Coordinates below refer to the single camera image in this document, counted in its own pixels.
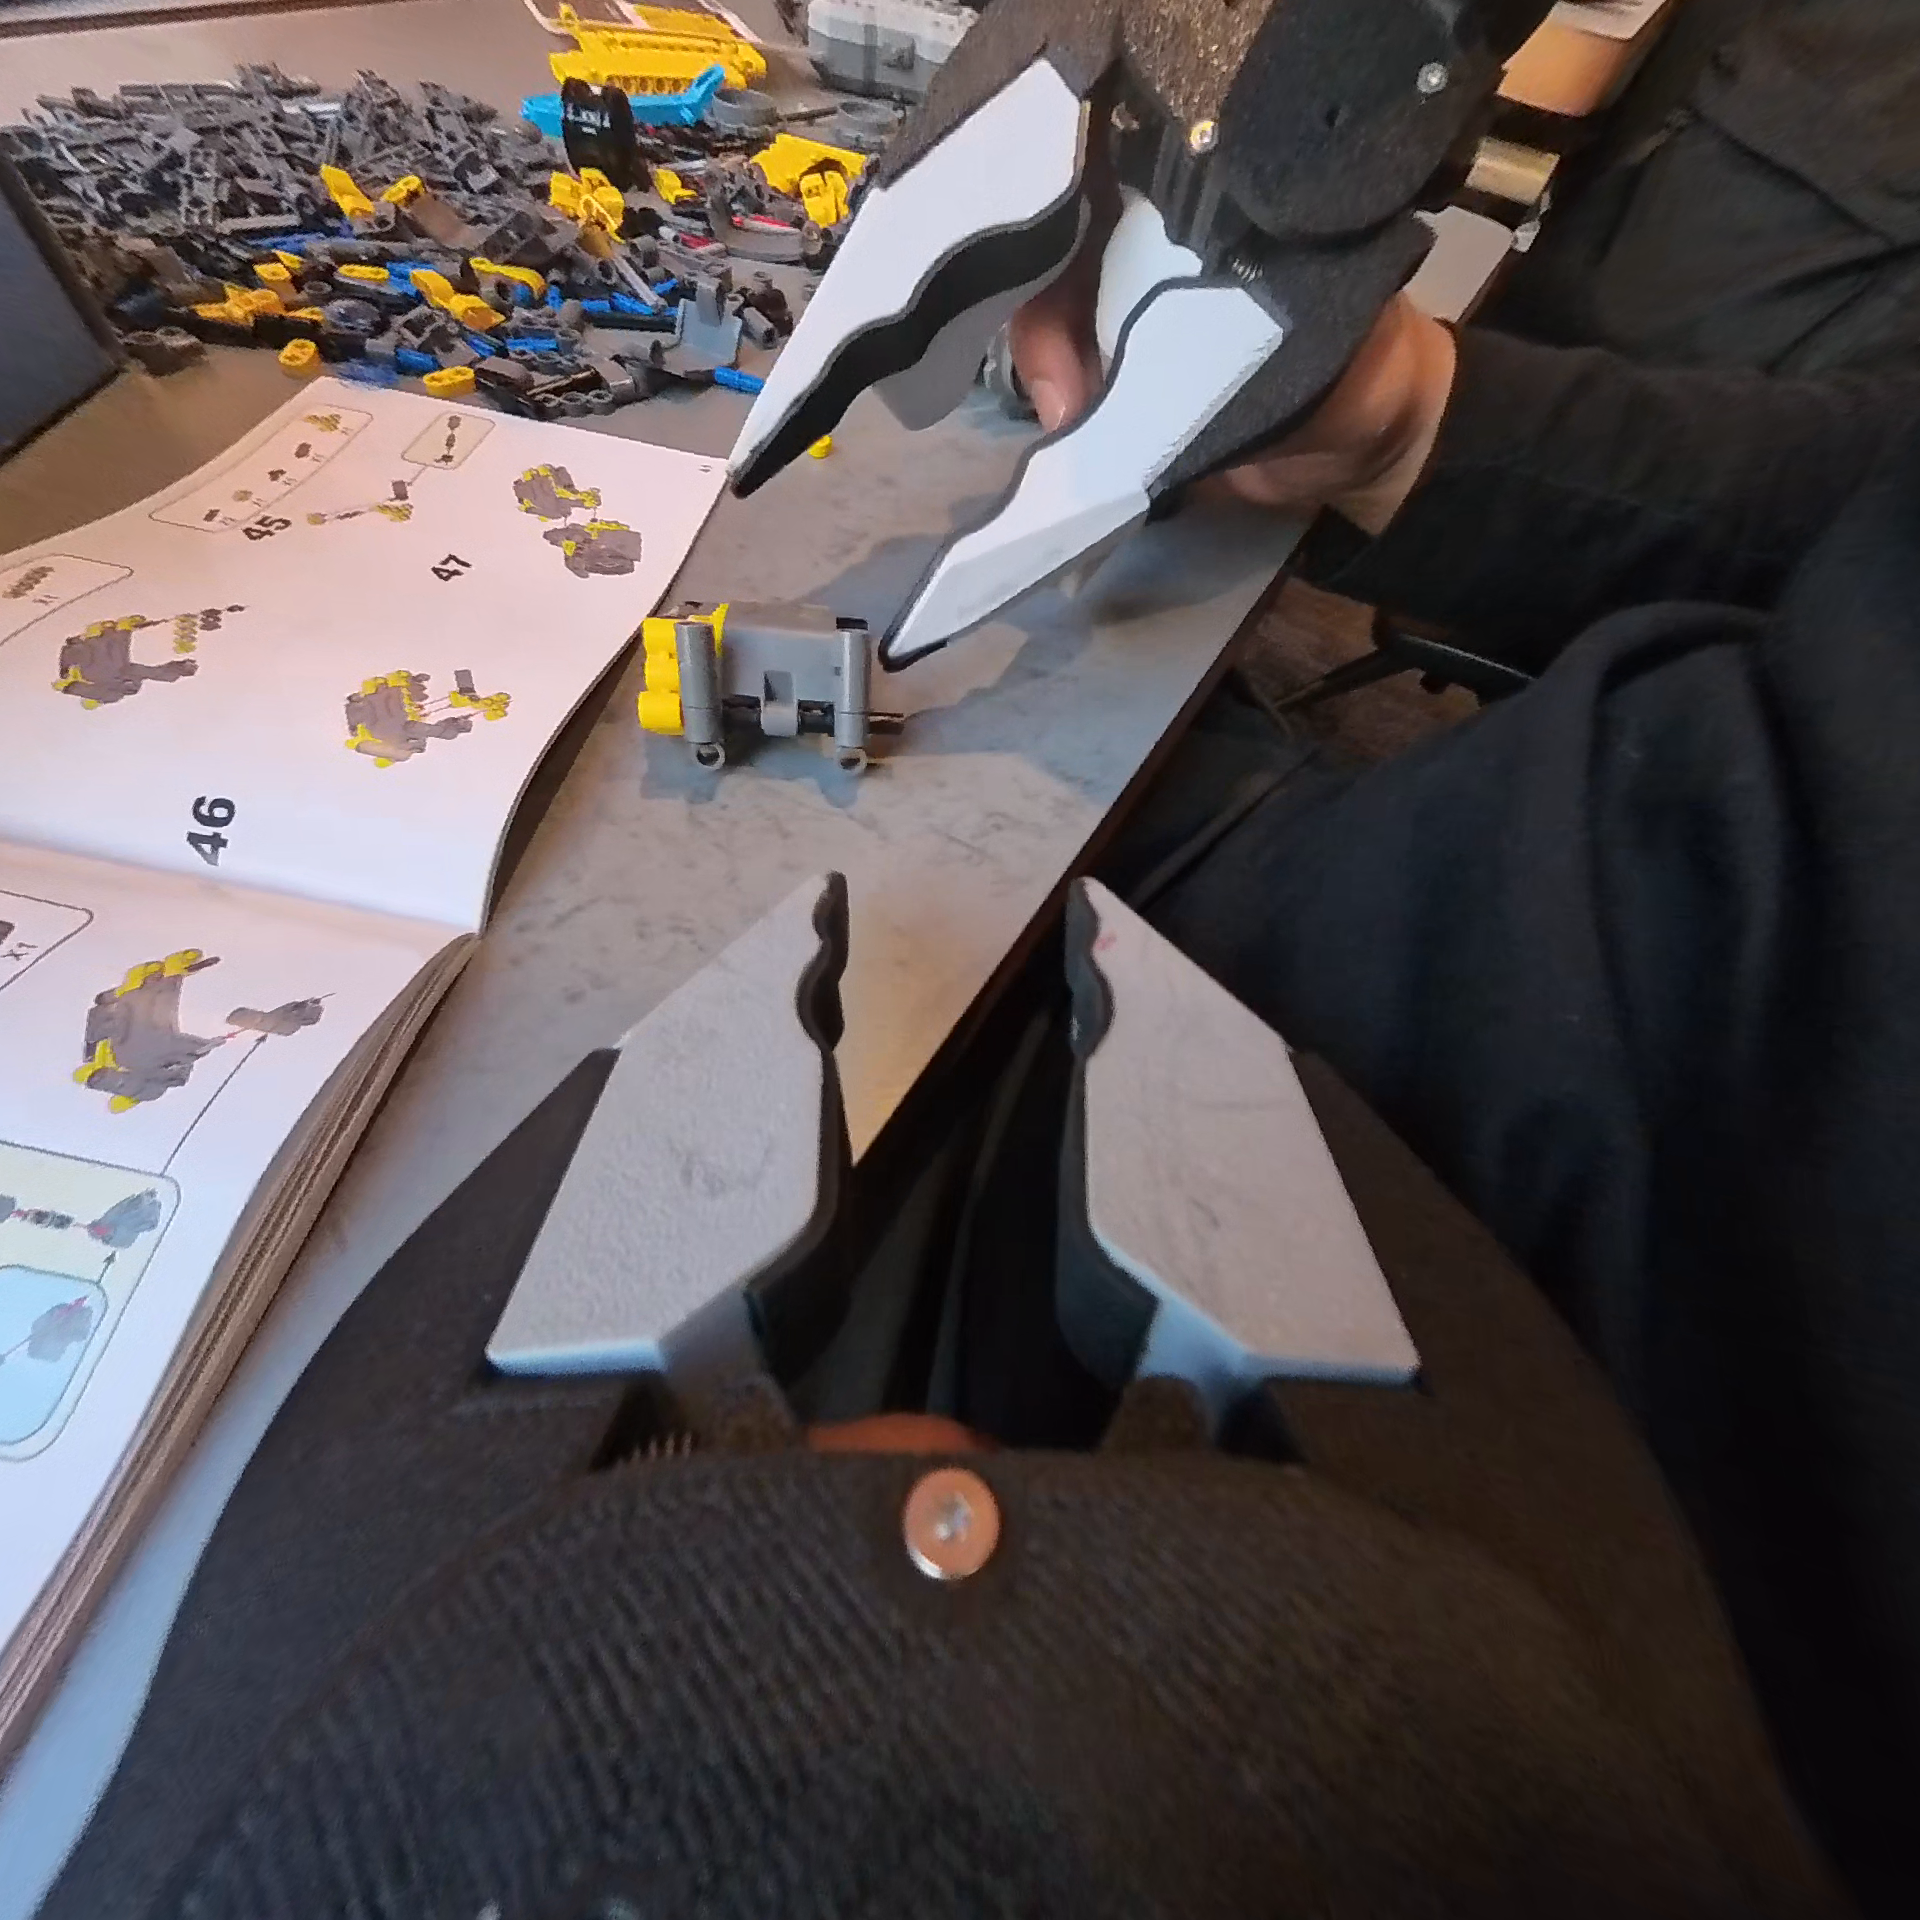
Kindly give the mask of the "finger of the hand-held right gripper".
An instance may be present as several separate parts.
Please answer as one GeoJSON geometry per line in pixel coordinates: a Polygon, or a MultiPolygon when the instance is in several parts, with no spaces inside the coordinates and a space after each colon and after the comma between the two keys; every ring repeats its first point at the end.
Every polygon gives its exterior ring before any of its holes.
{"type": "Polygon", "coordinates": [[[1285,327],[1230,273],[1206,275],[1148,196],[1122,192],[1094,333],[1099,395],[1029,447],[991,512],[926,565],[877,644],[882,669],[921,661],[1137,528],[1285,327]]]}
{"type": "Polygon", "coordinates": [[[1019,300],[1081,241],[1087,101],[1043,54],[862,198],[727,460],[761,488],[876,395],[908,432],[949,416],[1019,300]]]}

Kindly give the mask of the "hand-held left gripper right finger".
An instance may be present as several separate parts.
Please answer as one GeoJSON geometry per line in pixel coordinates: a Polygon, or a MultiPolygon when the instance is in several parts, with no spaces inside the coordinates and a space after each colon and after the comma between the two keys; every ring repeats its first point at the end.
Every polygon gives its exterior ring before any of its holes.
{"type": "Polygon", "coordinates": [[[1094,878],[1067,892],[1056,1303],[1119,1394],[1172,1380],[1218,1431],[1272,1380],[1422,1373],[1284,1039],[1094,878]]]}

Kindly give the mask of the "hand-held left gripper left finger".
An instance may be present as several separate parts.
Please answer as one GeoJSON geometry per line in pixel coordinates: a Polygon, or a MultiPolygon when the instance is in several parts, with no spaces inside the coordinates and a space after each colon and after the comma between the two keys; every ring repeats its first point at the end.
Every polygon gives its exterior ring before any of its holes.
{"type": "Polygon", "coordinates": [[[847,1298],[844,874],[807,877],[619,1040],[491,1328],[511,1380],[785,1388],[847,1298]]]}

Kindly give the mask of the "grey yellow brick assembly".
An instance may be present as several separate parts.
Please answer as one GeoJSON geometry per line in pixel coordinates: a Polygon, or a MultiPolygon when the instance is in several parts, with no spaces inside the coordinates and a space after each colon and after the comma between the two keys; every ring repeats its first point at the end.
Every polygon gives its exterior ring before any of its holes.
{"type": "Polygon", "coordinates": [[[639,626],[635,725],[721,771],[756,742],[821,738],[845,772],[906,719],[877,709],[864,620],[803,603],[680,604],[639,626]]]}

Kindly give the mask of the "grey desk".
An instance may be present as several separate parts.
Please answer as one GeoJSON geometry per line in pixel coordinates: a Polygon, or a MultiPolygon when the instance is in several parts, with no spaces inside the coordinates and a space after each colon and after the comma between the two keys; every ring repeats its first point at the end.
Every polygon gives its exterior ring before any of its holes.
{"type": "MultiPolygon", "coordinates": [[[[39,34],[3,52],[3,102],[71,85],[285,62],[447,80],[511,106],[534,29],[509,5],[268,12],[217,26],[39,34]]],[[[284,390],[242,352],[220,372],[124,382],[24,453],[6,487],[22,537],[198,468],[284,390]]],[[[919,437],[869,401],[756,498],[724,500],[678,594],[806,598],[883,617],[973,496],[997,492],[1016,437],[969,402],[919,437]]],[[[929,707],[900,756],[858,780],[782,756],[697,799],[629,719],[637,662],[598,686],[539,771],[507,842],[491,929],[425,1027],[299,1258],[213,1402],[193,1453],[116,1573],[39,1727],[3,1774],[3,1917],[34,1917],[119,1764],[213,1521],[278,1407],[347,1306],[433,1209],[588,1053],[609,1045],[807,874],[851,897],[841,1085],[855,1155],[927,1069],[948,1069],[1031,953],[1067,877],[1112,842],[1151,772],[1257,631],[1298,537],[1245,509],[1190,506],[1136,537],[1080,596],[1026,600],[900,676],[929,707]]]]}

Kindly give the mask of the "person's right hand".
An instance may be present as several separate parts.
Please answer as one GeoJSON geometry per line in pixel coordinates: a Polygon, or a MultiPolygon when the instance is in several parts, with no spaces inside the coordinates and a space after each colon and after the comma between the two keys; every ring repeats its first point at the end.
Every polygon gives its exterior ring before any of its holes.
{"type": "MultiPolygon", "coordinates": [[[[1073,276],[1016,311],[1010,346],[1043,431],[1059,431],[1091,405],[1099,377],[1094,294],[1073,276]]],[[[1285,519],[1331,512],[1377,535],[1428,467],[1456,364],[1450,327],[1400,292],[1316,412],[1279,442],[1211,475],[1203,488],[1285,519]]]]}

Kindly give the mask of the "grey brick battery block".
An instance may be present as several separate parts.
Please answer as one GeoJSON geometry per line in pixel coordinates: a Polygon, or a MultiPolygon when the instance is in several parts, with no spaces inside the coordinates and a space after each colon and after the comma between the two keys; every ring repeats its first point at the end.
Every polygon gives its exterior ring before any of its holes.
{"type": "Polygon", "coordinates": [[[916,106],[977,18],[959,2],[806,2],[803,52],[827,88],[916,106]]]}

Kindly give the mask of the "blue brick panel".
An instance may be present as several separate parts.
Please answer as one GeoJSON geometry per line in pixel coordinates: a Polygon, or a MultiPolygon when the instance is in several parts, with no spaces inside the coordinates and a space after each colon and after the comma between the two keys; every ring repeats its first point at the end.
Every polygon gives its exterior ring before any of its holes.
{"type": "MultiPolygon", "coordinates": [[[[522,101],[517,118],[523,129],[537,132],[564,151],[560,92],[561,90],[522,101]]],[[[701,157],[701,129],[710,104],[708,92],[626,94],[632,104],[637,146],[646,170],[646,185],[639,190],[651,185],[655,167],[664,167],[675,159],[701,157]]]]}

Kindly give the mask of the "black round part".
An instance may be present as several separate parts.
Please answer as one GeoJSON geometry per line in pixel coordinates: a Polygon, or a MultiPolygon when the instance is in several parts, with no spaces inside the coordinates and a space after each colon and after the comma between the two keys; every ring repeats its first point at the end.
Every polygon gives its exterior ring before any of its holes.
{"type": "Polygon", "coordinates": [[[571,76],[560,85],[557,101],[560,139],[573,172],[596,172],[622,192],[646,189],[646,161],[627,94],[571,76]]]}

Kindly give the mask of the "black office chair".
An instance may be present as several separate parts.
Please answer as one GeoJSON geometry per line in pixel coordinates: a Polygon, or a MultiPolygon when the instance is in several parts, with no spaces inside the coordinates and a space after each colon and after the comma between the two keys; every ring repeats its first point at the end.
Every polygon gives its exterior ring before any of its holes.
{"type": "Polygon", "coordinates": [[[1534,684],[1534,676],[1521,669],[1459,646],[1428,622],[1387,611],[1370,613],[1368,641],[1368,652],[1285,692],[1275,711],[1318,709],[1404,676],[1414,676],[1428,695],[1465,692],[1478,709],[1508,701],[1534,684]]]}

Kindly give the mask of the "white sticker sheet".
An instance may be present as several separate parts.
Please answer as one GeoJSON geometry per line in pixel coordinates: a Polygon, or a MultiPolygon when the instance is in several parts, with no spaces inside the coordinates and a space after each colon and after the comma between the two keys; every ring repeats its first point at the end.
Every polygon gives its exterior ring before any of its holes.
{"type": "Polygon", "coordinates": [[[523,2],[525,12],[549,37],[568,23],[622,33],[731,37],[761,46],[760,34],[724,5],[715,2],[523,2]]]}

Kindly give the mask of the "person's dark clothing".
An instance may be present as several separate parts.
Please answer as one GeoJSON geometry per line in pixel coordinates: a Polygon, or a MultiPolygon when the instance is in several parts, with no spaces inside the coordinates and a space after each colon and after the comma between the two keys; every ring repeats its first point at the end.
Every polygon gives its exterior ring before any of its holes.
{"type": "MultiPolygon", "coordinates": [[[[1643,148],[1587,327],[1915,377],[1915,5],[1758,5],[1643,148]]],[[[1542,1285],[1705,1550],[1791,1797],[1915,1917],[1915,626],[1612,617],[1285,775],[1158,925],[1542,1285]]]]}

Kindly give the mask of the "open instruction booklet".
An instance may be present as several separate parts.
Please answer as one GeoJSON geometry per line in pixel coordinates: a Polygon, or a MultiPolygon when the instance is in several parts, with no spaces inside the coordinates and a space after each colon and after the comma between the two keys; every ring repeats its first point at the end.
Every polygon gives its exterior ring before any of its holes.
{"type": "Polygon", "coordinates": [[[319,379],[3,556],[6,1764],[721,488],[319,379]]]}

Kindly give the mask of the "pile of loose brick pieces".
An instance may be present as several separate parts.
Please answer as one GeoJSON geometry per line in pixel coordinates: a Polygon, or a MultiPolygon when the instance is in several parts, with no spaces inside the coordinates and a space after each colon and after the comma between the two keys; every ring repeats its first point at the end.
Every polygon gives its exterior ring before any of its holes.
{"type": "Polygon", "coordinates": [[[147,372],[209,344],[281,372],[410,382],[525,421],[603,419],[756,377],[673,369],[678,309],[715,284],[738,352],[797,325],[775,269],[838,253],[885,111],[779,111],[708,68],[700,157],[644,190],[576,172],[520,116],[361,73],[338,92],[269,62],[224,83],[73,88],[3,126],[3,163],[116,343],[147,372]]]}

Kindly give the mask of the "dark blue cardboard box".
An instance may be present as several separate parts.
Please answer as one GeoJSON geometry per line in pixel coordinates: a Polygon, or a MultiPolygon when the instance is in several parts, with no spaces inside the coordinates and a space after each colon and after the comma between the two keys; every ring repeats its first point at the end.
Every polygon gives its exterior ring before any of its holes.
{"type": "Polygon", "coordinates": [[[116,358],[36,228],[2,201],[2,459],[88,401],[116,358]]]}

